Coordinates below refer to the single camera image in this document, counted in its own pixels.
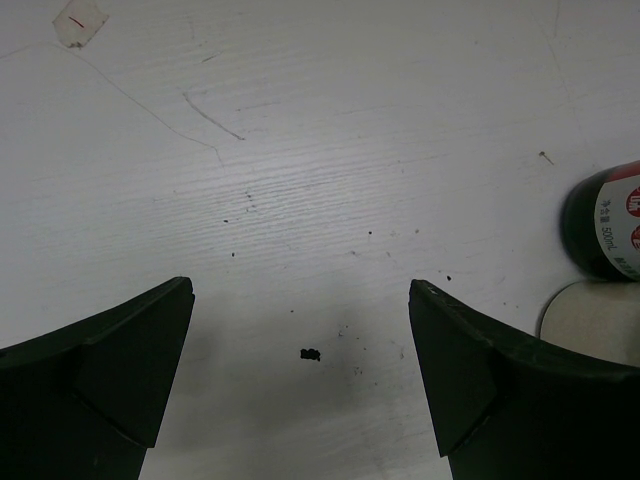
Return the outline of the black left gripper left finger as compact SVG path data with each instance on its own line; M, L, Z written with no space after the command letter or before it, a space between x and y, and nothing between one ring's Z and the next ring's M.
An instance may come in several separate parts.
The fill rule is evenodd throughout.
M4 479L136 479L154 448L189 329L175 277L1 351Z

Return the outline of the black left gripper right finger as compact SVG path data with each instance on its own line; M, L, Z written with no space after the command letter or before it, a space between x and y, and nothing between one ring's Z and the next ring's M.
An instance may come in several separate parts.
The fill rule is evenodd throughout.
M409 317L456 479L635 479L639 371L552 345L425 280Z

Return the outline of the white powder jar black lid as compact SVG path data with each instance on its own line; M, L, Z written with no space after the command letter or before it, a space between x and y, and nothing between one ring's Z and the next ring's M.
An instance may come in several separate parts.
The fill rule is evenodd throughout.
M541 314L537 336L600 360L639 365L639 285L576 282L559 291Z

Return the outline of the tall soy sauce bottle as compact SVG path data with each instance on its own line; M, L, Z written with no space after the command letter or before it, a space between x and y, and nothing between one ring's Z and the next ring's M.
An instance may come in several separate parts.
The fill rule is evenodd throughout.
M605 169L578 183L560 213L560 237L590 277L639 280L639 163Z

